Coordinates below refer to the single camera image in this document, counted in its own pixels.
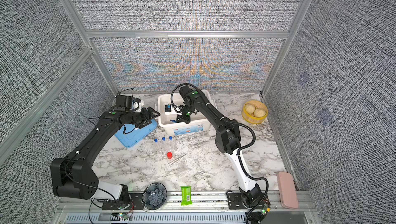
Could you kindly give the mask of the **clear test tube rack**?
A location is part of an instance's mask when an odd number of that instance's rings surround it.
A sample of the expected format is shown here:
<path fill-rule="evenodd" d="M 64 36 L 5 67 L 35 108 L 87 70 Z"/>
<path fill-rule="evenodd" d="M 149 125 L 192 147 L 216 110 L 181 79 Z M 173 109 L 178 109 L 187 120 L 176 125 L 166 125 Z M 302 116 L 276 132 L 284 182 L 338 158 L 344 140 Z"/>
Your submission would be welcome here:
<path fill-rule="evenodd" d="M 168 153 L 175 150 L 174 139 L 172 136 L 155 138 L 154 139 L 154 149 L 157 152 Z"/>

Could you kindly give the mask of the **blue capped test tube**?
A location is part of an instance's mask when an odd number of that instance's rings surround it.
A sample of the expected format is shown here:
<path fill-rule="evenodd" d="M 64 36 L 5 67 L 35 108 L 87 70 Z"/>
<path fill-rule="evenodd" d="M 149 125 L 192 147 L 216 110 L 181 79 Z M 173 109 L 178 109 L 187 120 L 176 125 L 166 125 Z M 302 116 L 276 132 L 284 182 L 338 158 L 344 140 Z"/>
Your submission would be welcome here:
<path fill-rule="evenodd" d="M 166 138 L 165 137 L 162 137 L 161 144 L 162 144 L 162 149 L 166 150 L 167 149 L 167 143 L 166 143 Z"/>
<path fill-rule="evenodd" d="M 156 151 L 156 152 L 159 151 L 159 143 L 158 143 L 158 139 L 157 139 L 157 138 L 154 139 L 154 148 L 155 148 L 155 151 Z"/>
<path fill-rule="evenodd" d="M 174 149 L 174 143 L 173 143 L 172 136 L 169 136 L 169 145 L 170 145 L 170 150 L 172 151 Z"/>

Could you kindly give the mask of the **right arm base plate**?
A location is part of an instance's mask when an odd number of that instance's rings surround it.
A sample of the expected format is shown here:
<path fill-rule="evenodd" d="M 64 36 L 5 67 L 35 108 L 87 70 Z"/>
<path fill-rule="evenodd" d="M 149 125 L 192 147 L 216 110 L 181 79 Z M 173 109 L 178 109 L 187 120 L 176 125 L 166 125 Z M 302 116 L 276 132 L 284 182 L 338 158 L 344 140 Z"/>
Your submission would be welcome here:
<path fill-rule="evenodd" d="M 241 193 L 234 193 L 232 191 L 226 192 L 226 198 L 230 210 L 249 210 L 251 207 L 245 205 L 242 201 Z"/>

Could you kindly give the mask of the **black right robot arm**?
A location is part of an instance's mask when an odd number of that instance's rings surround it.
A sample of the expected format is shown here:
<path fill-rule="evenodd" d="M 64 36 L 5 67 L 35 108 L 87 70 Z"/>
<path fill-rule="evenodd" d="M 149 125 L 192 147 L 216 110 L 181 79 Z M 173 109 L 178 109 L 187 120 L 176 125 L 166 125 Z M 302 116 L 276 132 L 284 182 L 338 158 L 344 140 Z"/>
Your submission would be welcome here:
<path fill-rule="evenodd" d="M 209 101 L 202 90 L 190 83 L 182 83 L 172 90 L 171 105 L 178 113 L 177 122 L 189 124 L 192 114 L 197 112 L 210 122 L 216 131 L 215 145 L 217 149 L 229 158 L 236 172 L 242 203 L 249 209 L 257 206 L 263 197 L 257 182 L 259 180 L 266 181 L 266 179 L 255 178 L 250 174 L 242 154 L 242 150 L 255 143 L 254 131 L 249 126 L 224 116 Z M 241 127 L 247 129 L 252 135 L 252 141 L 245 146 L 241 144 Z"/>

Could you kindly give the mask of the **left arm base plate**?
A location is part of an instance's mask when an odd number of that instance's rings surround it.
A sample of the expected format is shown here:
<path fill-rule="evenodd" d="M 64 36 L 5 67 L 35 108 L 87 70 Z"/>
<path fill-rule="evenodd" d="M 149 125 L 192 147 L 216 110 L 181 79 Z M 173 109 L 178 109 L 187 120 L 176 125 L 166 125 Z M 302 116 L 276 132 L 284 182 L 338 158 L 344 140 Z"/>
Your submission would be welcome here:
<path fill-rule="evenodd" d="M 102 210 L 115 210 L 115 211 L 129 211 L 131 209 L 134 210 L 143 210 L 144 204 L 142 200 L 143 193 L 129 193 L 129 200 L 117 200 L 114 202 L 113 200 L 104 201 L 101 207 Z"/>

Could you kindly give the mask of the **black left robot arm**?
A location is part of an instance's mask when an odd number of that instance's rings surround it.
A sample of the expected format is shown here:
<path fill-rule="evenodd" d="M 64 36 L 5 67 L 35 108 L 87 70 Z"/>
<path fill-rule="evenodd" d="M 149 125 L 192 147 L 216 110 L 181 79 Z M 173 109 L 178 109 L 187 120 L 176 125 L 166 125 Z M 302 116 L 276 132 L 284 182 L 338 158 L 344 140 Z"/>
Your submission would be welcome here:
<path fill-rule="evenodd" d="M 104 112 L 95 128 L 72 152 L 63 158 L 55 158 L 50 165 L 52 187 L 55 196 L 77 199 L 109 199 L 124 204 L 130 202 L 127 186 L 101 183 L 92 170 L 93 162 L 110 138 L 124 125 L 143 128 L 160 113 L 151 107 L 140 112 L 123 107 Z"/>

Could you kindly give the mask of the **white plastic storage bin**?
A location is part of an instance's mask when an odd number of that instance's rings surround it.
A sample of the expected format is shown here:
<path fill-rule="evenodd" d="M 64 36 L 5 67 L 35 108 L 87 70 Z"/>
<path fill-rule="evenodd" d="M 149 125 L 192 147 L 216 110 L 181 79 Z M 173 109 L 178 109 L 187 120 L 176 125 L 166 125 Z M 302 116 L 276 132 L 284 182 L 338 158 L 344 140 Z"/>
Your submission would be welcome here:
<path fill-rule="evenodd" d="M 165 115 L 164 106 L 171 104 L 171 94 L 160 95 L 157 100 L 156 110 L 160 112 L 158 118 L 159 126 L 164 128 L 168 136 L 176 136 L 183 134 L 191 134 L 194 132 L 207 131 L 211 127 L 211 123 L 202 113 L 191 114 L 191 122 L 173 123 L 170 120 L 176 120 L 177 115 Z"/>

